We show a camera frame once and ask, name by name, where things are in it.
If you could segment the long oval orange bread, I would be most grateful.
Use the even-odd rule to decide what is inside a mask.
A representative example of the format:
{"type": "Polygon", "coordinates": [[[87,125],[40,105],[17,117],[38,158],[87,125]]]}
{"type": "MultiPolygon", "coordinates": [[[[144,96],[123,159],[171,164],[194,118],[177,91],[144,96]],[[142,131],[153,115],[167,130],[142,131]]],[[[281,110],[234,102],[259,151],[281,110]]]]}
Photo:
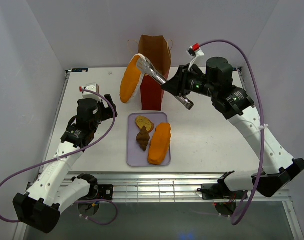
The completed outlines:
{"type": "Polygon", "coordinates": [[[139,53],[135,54],[123,75],[119,90],[119,97],[122,103],[127,104],[131,101],[144,78],[144,73],[142,73],[136,66],[138,60],[145,60],[145,56],[139,53]]]}

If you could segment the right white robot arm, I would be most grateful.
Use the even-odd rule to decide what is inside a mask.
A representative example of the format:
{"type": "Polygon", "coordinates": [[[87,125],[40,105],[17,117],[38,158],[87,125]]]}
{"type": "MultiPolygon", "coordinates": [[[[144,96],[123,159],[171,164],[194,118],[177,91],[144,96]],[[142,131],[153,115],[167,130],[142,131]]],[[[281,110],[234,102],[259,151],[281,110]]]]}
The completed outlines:
{"type": "Polygon", "coordinates": [[[193,92],[210,97],[215,110],[243,136],[259,160],[260,174],[253,171],[224,173],[204,193],[230,198],[235,192],[256,187],[261,195],[272,197],[304,170],[304,160],[294,158],[278,143],[262,122],[253,100],[246,91],[232,84],[233,67],[225,58],[212,57],[202,72],[195,64],[181,65],[162,90],[184,100],[193,92]]]}

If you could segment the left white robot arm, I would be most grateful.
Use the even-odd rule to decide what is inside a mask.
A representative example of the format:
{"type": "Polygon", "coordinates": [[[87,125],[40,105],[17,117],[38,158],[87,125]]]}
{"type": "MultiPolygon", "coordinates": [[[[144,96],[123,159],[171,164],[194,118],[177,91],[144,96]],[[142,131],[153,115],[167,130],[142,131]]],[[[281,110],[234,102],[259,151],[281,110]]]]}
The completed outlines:
{"type": "Polygon", "coordinates": [[[73,203],[97,205],[102,201],[97,179],[90,174],[73,177],[67,188],[59,188],[71,167],[93,145],[98,126],[116,117],[116,106],[109,94],[90,92],[87,98],[78,100],[77,114],[70,119],[53,160],[45,163],[42,174],[24,194],[17,193],[13,199],[20,222],[49,233],[73,203]]]}

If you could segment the metal tongs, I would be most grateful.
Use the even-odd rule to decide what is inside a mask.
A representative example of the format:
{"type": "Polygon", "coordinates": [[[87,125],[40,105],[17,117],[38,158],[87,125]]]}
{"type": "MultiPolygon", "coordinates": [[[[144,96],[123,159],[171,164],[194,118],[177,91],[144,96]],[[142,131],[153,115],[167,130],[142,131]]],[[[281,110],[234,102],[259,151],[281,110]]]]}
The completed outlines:
{"type": "MultiPolygon", "coordinates": [[[[146,57],[140,57],[136,62],[136,67],[145,75],[152,77],[160,86],[164,85],[167,80],[154,68],[150,60],[146,57]]],[[[187,110],[191,110],[194,104],[185,96],[174,96],[187,110]]]]}

